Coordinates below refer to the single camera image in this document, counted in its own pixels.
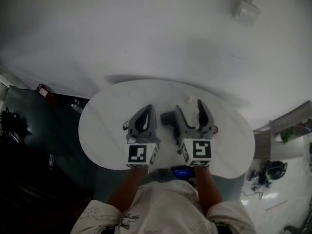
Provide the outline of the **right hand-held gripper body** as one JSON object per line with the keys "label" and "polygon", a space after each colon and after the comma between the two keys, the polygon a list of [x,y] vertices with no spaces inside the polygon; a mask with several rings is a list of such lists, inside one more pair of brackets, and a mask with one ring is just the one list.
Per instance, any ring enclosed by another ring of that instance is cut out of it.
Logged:
{"label": "right hand-held gripper body", "polygon": [[194,138],[179,138],[180,150],[187,166],[209,166],[209,163],[214,155],[215,143],[213,136],[216,133],[217,126],[214,126],[213,132],[196,131]]}

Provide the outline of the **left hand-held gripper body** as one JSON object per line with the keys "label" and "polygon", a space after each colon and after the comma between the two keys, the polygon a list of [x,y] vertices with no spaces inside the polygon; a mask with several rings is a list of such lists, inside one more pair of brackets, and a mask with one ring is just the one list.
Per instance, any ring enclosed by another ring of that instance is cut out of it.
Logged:
{"label": "left hand-held gripper body", "polygon": [[151,168],[159,152],[160,139],[153,131],[126,135],[125,162],[130,168]]}

